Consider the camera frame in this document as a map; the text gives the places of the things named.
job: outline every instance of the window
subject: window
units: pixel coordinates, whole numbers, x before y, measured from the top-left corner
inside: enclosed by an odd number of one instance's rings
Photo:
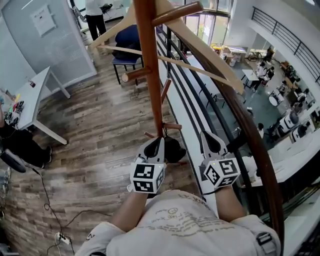
[[[186,4],[196,0],[183,0]],[[209,46],[221,46],[224,43],[229,24],[229,13],[233,0],[200,0],[206,9],[205,14],[193,14],[185,18],[186,26]]]
[[[186,4],[190,4],[190,3],[193,3],[196,1],[197,0],[186,0]],[[218,0],[199,0],[199,1],[202,4],[203,8],[211,9],[211,10],[215,10],[215,11],[217,10]]]
[[[185,0],[169,0],[173,7],[179,7],[185,5]]]
[[[203,24],[203,35],[202,41],[206,44],[210,43],[209,38],[211,36],[211,30],[213,29],[215,16],[213,15],[205,15],[204,24]]]
[[[218,11],[229,13],[231,10],[232,0],[219,0]]]
[[[187,16],[185,20],[186,26],[194,33],[198,33],[198,20],[199,20],[199,15],[198,16]]]
[[[218,46],[219,44],[224,43],[228,23],[229,18],[227,17],[215,17],[211,46]]]

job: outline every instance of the floor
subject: floor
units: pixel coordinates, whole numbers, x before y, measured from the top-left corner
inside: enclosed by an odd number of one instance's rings
[[[98,75],[68,87],[70,99],[57,92],[41,102],[40,122],[68,144],[62,145],[41,131],[34,135],[42,147],[53,147],[52,162],[40,173],[62,226],[83,210],[115,212],[128,194],[129,165],[140,145],[148,140],[144,131],[155,132],[146,83],[138,88],[134,81],[119,85],[110,65],[112,56],[99,58],[96,52],[93,59]],[[119,74],[124,71],[118,68]],[[167,101],[162,111],[164,122],[175,123]],[[176,130],[170,130],[169,135],[181,142]],[[160,190],[169,189],[199,193],[189,164],[167,166]],[[23,256],[46,255],[48,247],[55,244],[59,224],[51,211],[44,209],[44,203],[47,199],[39,176],[31,170],[11,172],[8,195],[1,202],[5,219],[0,224],[13,248]],[[88,233],[108,218],[84,212],[63,233],[71,237],[77,251]],[[59,247],[62,256],[72,255],[70,245]],[[56,246],[49,255],[59,255]]]

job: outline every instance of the wooden hanger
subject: wooden hanger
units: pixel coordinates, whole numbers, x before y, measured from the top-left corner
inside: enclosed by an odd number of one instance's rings
[[[116,50],[116,51],[122,51],[122,52],[127,52],[127,53],[132,53],[132,54],[138,54],[138,55],[142,55],[142,51],[140,50],[134,50],[134,49],[129,49],[129,48],[123,48],[123,47],[116,47],[116,46],[111,46],[111,45],[99,45],[98,48],[101,48],[101,49],[110,49],[110,50]],[[205,71],[203,69],[200,69],[200,68],[197,68],[195,66],[191,66],[189,64],[186,64],[184,63],[183,61],[179,61],[179,60],[176,60],[176,59],[173,59],[173,58],[168,58],[168,57],[164,57],[164,56],[161,56],[161,55],[158,55],[157,56],[159,60],[162,60],[162,61],[165,61],[165,62],[170,62],[170,63],[173,63],[173,64],[176,64],[176,65],[179,65],[181,67],[184,67],[184,68],[187,68],[189,70],[193,70],[193,71],[196,71],[198,73],[201,73],[203,75],[206,75],[216,81],[219,81],[225,85],[228,85],[228,86],[231,86],[231,87],[235,87],[234,84],[232,84],[232,82],[216,75],[216,74],[212,74],[208,71]]]
[[[174,7],[171,5],[168,0],[155,0],[155,6],[156,6],[156,15],[159,16],[165,16],[163,14],[174,10]],[[92,50],[96,48],[97,46],[101,45],[103,42],[117,34],[118,32],[124,30],[125,28],[131,26],[132,24],[136,23],[136,14],[135,14],[135,8],[134,5],[131,4],[126,16],[123,18],[121,22],[119,22],[117,25],[109,29],[107,32],[102,34],[100,37],[98,37],[93,43],[89,46],[89,48]],[[190,66],[188,64],[185,64],[182,61],[178,61],[178,63],[173,62],[171,58],[167,58],[165,61],[169,61],[171,63],[175,63],[177,65],[183,66],[188,69],[192,69],[194,71],[197,71],[199,73],[202,73],[204,75],[207,75],[211,77],[214,80],[217,80],[219,82],[222,82],[228,86],[233,87],[236,89],[239,93],[243,93],[244,91],[244,85],[243,83],[236,77],[234,72],[231,70],[229,65],[223,61],[207,44],[205,44],[199,37],[197,37],[190,29],[184,24],[184,22],[180,19],[174,19],[172,21],[169,21],[165,23],[166,26],[168,26],[172,31],[174,31],[179,37],[181,37],[184,41],[188,42],[189,44],[193,45],[195,48],[197,48],[204,56],[207,57],[207,59],[220,71],[220,73],[224,76],[218,76],[213,73],[204,71],[202,69],[198,69],[196,67]]]
[[[159,15],[172,10],[173,6],[168,0],[156,0],[155,8],[157,15]],[[196,34],[194,34],[180,18],[169,21],[165,23],[165,25],[181,39],[183,39],[183,41],[191,44],[203,56],[206,56],[206,58],[222,73],[224,76],[223,78],[226,78],[228,81],[230,81],[232,87],[234,87],[239,93],[243,93],[244,85],[241,80],[236,77],[236,74],[232,71],[230,66],[224,60],[222,60],[220,56],[205,42],[203,42]]]

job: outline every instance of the electrical outlet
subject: electrical outlet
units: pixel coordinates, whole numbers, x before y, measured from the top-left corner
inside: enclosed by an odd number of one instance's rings
[[[60,232],[58,232],[57,235],[61,241],[65,242],[67,245],[70,244],[69,238],[66,238],[63,234],[60,234]]]

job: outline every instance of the desk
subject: desk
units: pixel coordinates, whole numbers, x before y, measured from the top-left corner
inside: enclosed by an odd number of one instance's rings
[[[252,69],[242,69],[242,72],[244,73],[244,76],[241,78],[241,81],[246,77],[246,81],[244,83],[244,87],[249,87],[248,86],[248,81],[258,81],[258,77],[256,76],[255,72]]]
[[[284,97],[281,95],[278,89],[274,89],[269,96],[270,103],[275,107],[279,106],[279,104],[284,100]]]
[[[305,166],[320,151],[320,129],[307,133],[303,136],[299,143],[291,143],[291,150],[286,150],[286,154],[282,152],[283,160],[274,159],[274,172],[278,183],[285,182],[303,166]],[[261,178],[255,177],[252,187],[262,186]]]
[[[17,127],[19,130],[23,130],[31,125],[34,125],[35,127],[39,128],[41,131],[48,134],[58,142],[66,145],[67,141],[64,138],[60,137],[37,120],[39,104],[41,101],[41,91],[46,85],[50,75],[52,75],[52,77],[56,80],[57,85],[60,87],[63,94],[68,99],[70,98],[70,94],[66,91],[66,89],[62,86],[60,81],[55,76],[55,74],[51,71],[51,68],[47,67],[45,70],[41,71],[39,74],[37,74],[35,77],[31,79],[35,83],[34,88],[32,88],[30,84],[27,82],[17,91],[17,94],[20,94],[19,101],[24,101],[24,107],[21,112]]]

